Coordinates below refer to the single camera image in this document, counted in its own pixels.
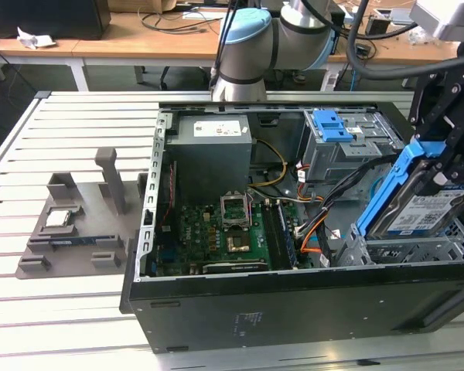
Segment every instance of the green motherboard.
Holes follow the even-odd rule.
[[[183,206],[178,219],[178,243],[159,251],[158,275],[179,276],[201,274],[208,264],[261,262],[272,269],[265,236],[263,203],[251,204],[249,226],[223,225],[220,204]],[[299,222],[295,205],[283,205],[290,231]],[[226,219],[244,217],[243,205],[226,208]]]

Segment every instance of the wooden desk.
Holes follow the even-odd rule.
[[[0,53],[7,56],[72,56],[72,50],[79,42],[77,39],[55,40],[56,45],[48,48],[26,48],[17,39],[0,39]]]
[[[178,15],[166,15],[174,18]],[[157,17],[147,20],[155,24]],[[199,20],[177,19],[162,21],[159,27],[175,28],[197,23]],[[220,21],[210,23],[211,29],[220,31]],[[169,35],[144,27],[135,13],[112,14],[111,23],[102,40],[81,40],[73,48],[74,56],[121,57],[158,59],[205,59],[214,60],[218,47],[218,35],[207,25],[200,25],[203,33]]]
[[[404,0],[380,0],[380,8],[395,7]],[[200,28],[206,32],[192,35],[169,35],[145,28],[135,13],[112,13],[111,24],[101,40],[58,40],[58,45],[31,50],[14,39],[1,39],[0,51],[11,63],[66,64],[73,71],[79,90],[88,89],[85,66],[212,66],[218,46],[220,22]],[[177,27],[196,20],[162,21],[161,27]],[[455,57],[457,45],[443,43],[412,46],[408,36],[376,42],[377,55],[370,61],[374,68],[434,63]],[[346,63],[346,41],[340,40],[338,53],[323,67],[326,75],[322,90],[333,90],[336,78]],[[142,72],[135,67],[136,80],[142,82]]]

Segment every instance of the motherboard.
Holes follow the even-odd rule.
[[[292,269],[292,233],[299,224],[290,203],[246,201],[245,195],[213,205],[182,206],[177,238],[159,245],[157,276]],[[169,234],[169,226],[162,226]]]

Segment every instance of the black computer case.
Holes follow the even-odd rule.
[[[100,39],[110,23],[107,0],[0,0],[0,39],[17,27],[54,39]]]

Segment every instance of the orange wire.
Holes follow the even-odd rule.
[[[313,226],[313,228],[309,231],[309,233],[306,235],[304,241],[302,242],[301,253],[306,253],[306,252],[308,252],[308,253],[321,253],[322,252],[320,249],[306,249],[306,246],[308,244],[309,238],[311,238],[311,235],[315,232],[316,228],[318,228],[319,225],[321,223],[323,223],[323,220],[325,220],[327,216],[328,215],[325,215],[322,219],[320,219],[318,221],[318,223],[315,224]]]
[[[301,184],[299,185],[299,187],[297,188],[297,198],[300,199],[301,201],[311,201],[310,198],[302,197],[301,191],[302,191],[302,188],[303,188],[303,187],[304,187],[304,183],[301,183]],[[323,201],[323,200],[324,200],[324,198],[321,197],[321,196],[317,196],[316,199],[317,199],[318,201]]]

